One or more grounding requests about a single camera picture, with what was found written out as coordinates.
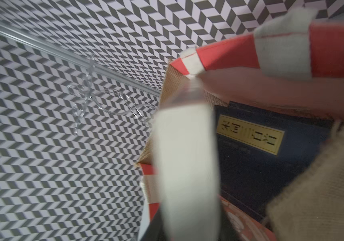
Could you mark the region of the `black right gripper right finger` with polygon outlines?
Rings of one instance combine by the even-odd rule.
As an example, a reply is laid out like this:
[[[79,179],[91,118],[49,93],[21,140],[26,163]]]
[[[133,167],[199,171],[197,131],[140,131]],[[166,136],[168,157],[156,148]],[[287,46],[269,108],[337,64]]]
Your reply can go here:
[[[220,241],[241,241],[241,238],[237,231],[233,228],[231,221],[229,220],[224,209],[221,210],[221,225],[219,240]]]

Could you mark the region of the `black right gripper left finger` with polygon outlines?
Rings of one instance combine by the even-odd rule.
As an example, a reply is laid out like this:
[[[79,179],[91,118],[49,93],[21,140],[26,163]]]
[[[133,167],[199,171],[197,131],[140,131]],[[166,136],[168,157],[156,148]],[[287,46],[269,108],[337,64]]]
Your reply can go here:
[[[156,212],[140,241],[164,241],[164,223],[160,209]]]

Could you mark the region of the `navy book yellow label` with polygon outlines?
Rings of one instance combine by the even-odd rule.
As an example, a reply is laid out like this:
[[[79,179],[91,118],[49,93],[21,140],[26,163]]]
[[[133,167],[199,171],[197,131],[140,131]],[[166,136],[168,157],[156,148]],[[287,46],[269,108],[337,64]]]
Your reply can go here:
[[[235,102],[217,105],[214,111],[222,196],[262,221],[267,204],[320,153],[333,120]]]

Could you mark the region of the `red burlap Christmas bag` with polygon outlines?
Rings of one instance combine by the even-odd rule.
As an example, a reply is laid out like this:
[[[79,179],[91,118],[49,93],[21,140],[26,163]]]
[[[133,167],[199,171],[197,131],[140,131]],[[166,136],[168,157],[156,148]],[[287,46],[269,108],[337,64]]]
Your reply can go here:
[[[262,221],[222,196],[220,176],[220,211],[225,210],[242,241],[344,241],[344,22],[319,22],[316,15],[313,9],[295,9],[252,33],[187,49],[166,74],[159,110],[189,80],[201,80],[213,111],[217,156],[217,105],[235,102],[333,120],[320,153],[267,204]],[[138,165],[149,210],[147,229],[161,211],[153,132]]]

